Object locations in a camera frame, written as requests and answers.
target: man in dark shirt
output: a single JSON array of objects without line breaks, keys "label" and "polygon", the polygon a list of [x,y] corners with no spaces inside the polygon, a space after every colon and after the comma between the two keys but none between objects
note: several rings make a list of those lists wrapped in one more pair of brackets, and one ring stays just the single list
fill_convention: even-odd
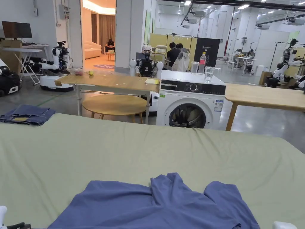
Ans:
[{"label": "man in dark shirt", "polygon": [[175,42],[170,43],[171,50],[167,52],[166,58],[170,60],[170,63],[168,64],[170,67],[173,66],[176,59],[178,58],[178,55],[180,53],[180,49],[176,48]]},{"label": "man in dark shirt", "polygon": [[108,52],[108,50],[113,49],[114,50],[115,43],[112,39],[109,39],[109,41],[105,45],[105,51]]}]

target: wooden stool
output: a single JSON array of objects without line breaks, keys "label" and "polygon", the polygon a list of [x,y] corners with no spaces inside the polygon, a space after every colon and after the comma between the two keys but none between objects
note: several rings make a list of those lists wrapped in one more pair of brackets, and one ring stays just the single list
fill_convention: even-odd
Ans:
[{"label": "wooden stool", "polygon": [[82,106],[91,111],[91,118],[94,114],[104,115],[129,115],[135,123],[135,115],[140,115],[141,124],[143,124],[142,112],[146,111],[146,100],[136,96],[128,95],[98,95],[86,99]]}]

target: wooden table top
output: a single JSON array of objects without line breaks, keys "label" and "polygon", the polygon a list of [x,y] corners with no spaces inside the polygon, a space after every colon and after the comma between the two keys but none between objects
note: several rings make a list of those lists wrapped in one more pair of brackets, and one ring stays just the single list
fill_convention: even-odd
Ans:
[{"label": "wooden table top", "polygon": [[86,99],[82,106],[103,115],[135,115],[146,110],[146,100],[128,95],[98,95]]},{"label": "wooden table top", "polygon": [[305,111],[303,91],[226,84],[225,98],[239,105]]},{"label": "wooden table top", "polygon": [[116,89],[129,89],[137,91],[159,92],[159,84],[146,84],[146,77],[135,77],[126,75],[105,75],[103,73],[94,73],[93,76],[67,75],[55,80],[56,86],[62,84],[87,84]]}]

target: water glass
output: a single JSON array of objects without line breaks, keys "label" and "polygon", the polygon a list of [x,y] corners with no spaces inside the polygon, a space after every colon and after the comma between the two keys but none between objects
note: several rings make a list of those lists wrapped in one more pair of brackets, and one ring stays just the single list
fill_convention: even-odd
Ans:
[{"label": "water glass", "polygon": [[197,61],[193,61],[191,62],[191,73],[192,74],[196,74],[198,72],[198,68],[199,68],[199,62]]},{"label": "water glass", "polygon": [[204,71],[204,80],[205,80],[205,82],[209,83],[209,82],[211,82],[211,80],[213,78],[213,73],[214,73],[215,68],[206,66],[204,68],[204,70],[205,70]]}]

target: plastic bottle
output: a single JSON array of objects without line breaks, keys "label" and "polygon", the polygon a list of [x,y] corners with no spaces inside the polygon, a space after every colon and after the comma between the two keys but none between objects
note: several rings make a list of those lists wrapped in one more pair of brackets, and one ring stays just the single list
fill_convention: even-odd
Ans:
[{"label": "plastic bottle", "polygon": [[200,74],[200,75],[204,74],[204,67],[205,66],[206,66],[206,52],[203,52],[202,56],[200,57],[198,74]]}]

